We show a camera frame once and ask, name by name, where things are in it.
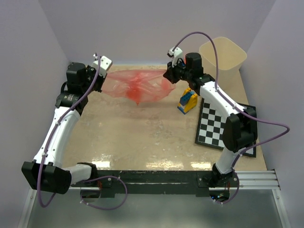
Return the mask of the red plastic trash bag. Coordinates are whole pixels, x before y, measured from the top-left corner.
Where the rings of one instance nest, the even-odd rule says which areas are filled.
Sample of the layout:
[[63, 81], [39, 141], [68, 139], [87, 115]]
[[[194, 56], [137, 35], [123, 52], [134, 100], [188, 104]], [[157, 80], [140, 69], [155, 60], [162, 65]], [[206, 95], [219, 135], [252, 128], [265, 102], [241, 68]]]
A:
[[113, 98], [127, 98], [139, 103], [158, 102], [175, 88], [163, 77], [163, 69], [132, 69], [107, 74], [102, 91]]

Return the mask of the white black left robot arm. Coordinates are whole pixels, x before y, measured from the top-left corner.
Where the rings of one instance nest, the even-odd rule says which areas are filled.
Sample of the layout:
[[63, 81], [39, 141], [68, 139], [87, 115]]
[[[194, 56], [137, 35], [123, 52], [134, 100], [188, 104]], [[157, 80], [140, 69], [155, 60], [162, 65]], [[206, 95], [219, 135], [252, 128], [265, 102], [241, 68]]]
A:
[[112, 66], [112, 61], [102, 57], [92, 65], [71, 63], [66, 70], [66, 82], [56, 99], [55, 112], [47, 136], [34, 159], [24, 162], [21, 168], [30, 187], [34, 190], [65, 194], [70, 185], [82, 181], [87, 186], [98, 182], [96, 166], [80, 162], [63, 168], [65, 147], [75, 124], [79, 121], [88, 95], [101, 92], [101, 87]]

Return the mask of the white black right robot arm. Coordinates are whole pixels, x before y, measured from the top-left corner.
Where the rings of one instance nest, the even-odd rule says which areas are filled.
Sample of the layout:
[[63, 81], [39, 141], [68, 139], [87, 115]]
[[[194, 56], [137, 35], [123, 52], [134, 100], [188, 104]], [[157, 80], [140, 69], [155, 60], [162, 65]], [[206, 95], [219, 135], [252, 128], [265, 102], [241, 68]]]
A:
[[215, 85], [215, 79], [204, 73], [199, 53], [188, 53], [185, 59], [182, 59], [181, 51], [170, 50], [167, 55], [171, 61], [163, 76], [173, 84], [180, 80], [186, 81], [225, 120], [222, 155], [213, 164], [211, 174], [204, 179], [210, 187], [221, 187], [233, 176], [233, 168], [241, 152], [257, 140], [257, 123], [254, 121], [256, 111], [239, 105]]

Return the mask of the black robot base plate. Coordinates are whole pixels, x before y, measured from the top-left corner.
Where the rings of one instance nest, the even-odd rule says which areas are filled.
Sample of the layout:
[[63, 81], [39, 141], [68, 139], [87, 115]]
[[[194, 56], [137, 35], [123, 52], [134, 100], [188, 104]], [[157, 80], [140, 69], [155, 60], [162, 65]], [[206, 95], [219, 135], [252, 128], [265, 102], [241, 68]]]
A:
[[239, 184], [235, 173], [220, 180], [217, 184], [210, 182], [212, 171], [131, 171], [98, 170], [102, 177], [101, 197], [111, 198], [115, 194], [166, 194], [195, 195], [209, 197], [213, 188], [237, 187]]

